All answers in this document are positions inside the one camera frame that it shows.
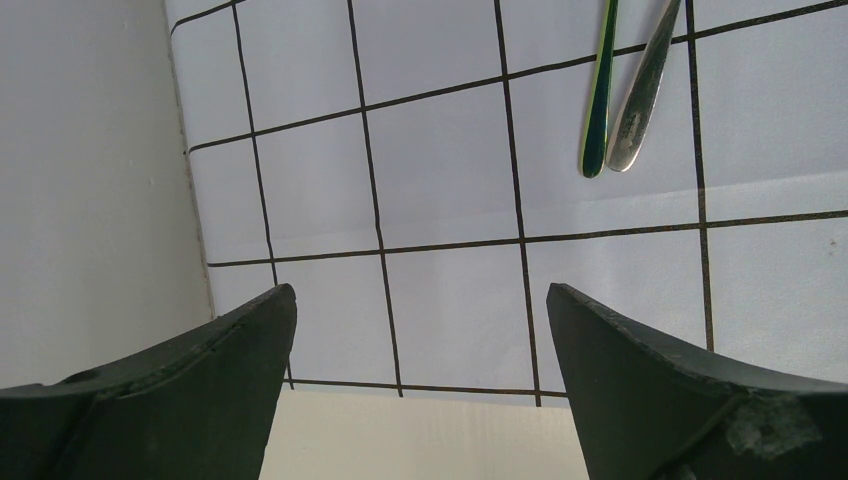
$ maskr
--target beige surface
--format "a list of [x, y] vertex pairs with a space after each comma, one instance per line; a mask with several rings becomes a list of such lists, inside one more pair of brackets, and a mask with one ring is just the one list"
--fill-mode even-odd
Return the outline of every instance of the beige surface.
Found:
[[162, 5], [0, 14], [0, 387], [52, 383], [211, 316]]
[[571, 410], [283, 390], [261, 480], [588, 479]]

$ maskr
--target grid paper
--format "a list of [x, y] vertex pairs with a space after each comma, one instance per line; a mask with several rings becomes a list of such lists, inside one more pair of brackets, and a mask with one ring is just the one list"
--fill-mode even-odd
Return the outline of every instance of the grid paper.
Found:
[[[294, 286], [291, 388], [567, 405], [551, 282], [848, 381], [848, 2], [687, 0], [639, 161], [586, 180], [594, 3], [166, 2], [216, 308]], [[662, 3], [622, 2], [613, 114]]]

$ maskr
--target green handle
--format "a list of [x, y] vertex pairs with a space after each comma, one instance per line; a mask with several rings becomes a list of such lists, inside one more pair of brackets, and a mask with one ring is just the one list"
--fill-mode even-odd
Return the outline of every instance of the green handle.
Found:
[[593, 178], [604, 168], [607, 148], [607, 120], [609, 117], [610, 83], [612, 82], [612, 53], [615, 46], [615, 21], [618, 0], [607, 0], [601, 40], [595, 61], [595, 78], [589, 109], [586, 112], [586, 130], [580, 151], [580, 171], [586, 178]]

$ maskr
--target metal spoon handle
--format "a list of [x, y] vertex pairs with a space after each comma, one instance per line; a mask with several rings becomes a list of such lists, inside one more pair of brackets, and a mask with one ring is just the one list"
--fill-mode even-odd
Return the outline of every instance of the metal spoon handle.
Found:
[[617, 15], [618, 0], [607, 0], [604, 24], [601, 26], [598, 57], [595, 62], [595, 78], [589, 97], [589, 109], [586, 112], [586, 130], [583, 132], [583, 144], [580, 150], [580, 171], [587, 178], [597, 176], [604, 168]]
[[624, 172], [633, 166], [639, 149], [642, 148], [660, 90], [665, 59], [679, 11], [680, 0], [669, 0], [659, 25], [645, 48], [633, 85], [627, 92], [624, 107], [613, 127], [606, 164], [616, 172]]

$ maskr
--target white tile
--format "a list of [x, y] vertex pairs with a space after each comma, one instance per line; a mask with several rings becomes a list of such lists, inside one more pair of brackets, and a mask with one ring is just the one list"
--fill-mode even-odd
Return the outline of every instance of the white tile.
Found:
[[355, 2], [354, 13], [368, 103], [501, 72], [491, 0]]
[[249, 133], [232, 11], [182, 25], [171, 45], [188, 145]]
[[217, 7], [222, 3], [225, 3], [225, 0], [165, 0], [168, 28], [172, 28], [183, 18]]
[[206, 260], [268, 258], [250, 140], [197, 150], [190, 159]]
[[369, 112], [387, 247], [518, 234], [501, 85]]
[[533, 388], [518, 246], [394, 254], [386, 262], [404, 383]]
[[543, 407], [553, 407], [553, 408], [571, 408], [571, 403], [567, 398], [562, 397], [542, 397], [542, 406]]
[[371, 388], [371, 387], [350, 387], [344, 385], [318, 385], [311, 383], [295, 383], [295, 391], [297, 392], [321, 392], [321, 393], [336, 393], [350, 395], [374, 395], [378, 397], [397, 397], [397, 389], [394, 388]]
[[822, 3], [822, 0], [709, 0], [695, 2], [698, 30]]
[[379, 256], [278, 263], [277, 277], [297, 294], [295, 378], [395, 382]]
[[848, 220], [710, 230], [716, 352], [848, 382]]
[[215, 315], [229, 313], [273, 287], [271, 264], [209, 269], [209, 288], [212, 290]]
[[238, 5], [257, 130], [359, 107], [344, 0]]
[[564, 391], [545, 305], [551, 283], [704, 347], [699, 238], [683, 231], [527, 245], [541, 389]]
[[457, 402], [491, 403], [495, 405], [514, 405], [533, 407], [536, 397], [533, 395], [510, 395], [501, 393], [439, 392], [431, 390], [403, 391], [404, 398], [425, 398], [430, 400], [452, 400]]
[[276, 257], [379, 247], [361, 116], [256, 142]]
[[[641, 54], [616, 58], [610, 122]], [[511, 82], [524, 226], [528, 236], [698, 221], [689, 62], [672, 46], [636, 163], [587, 179], [578, 169], [593, 64]]]
[[698, 41], [710, 220], [848, 207], [848, 8]]
[[[595, 55], [604, 5], [602, 0], [501, 0], [510, 72]], [[664, 7], [657, 0], [620, 2], [615, 48], [646, 43]], [[674, 34], [685, 33], [681, 5]]]

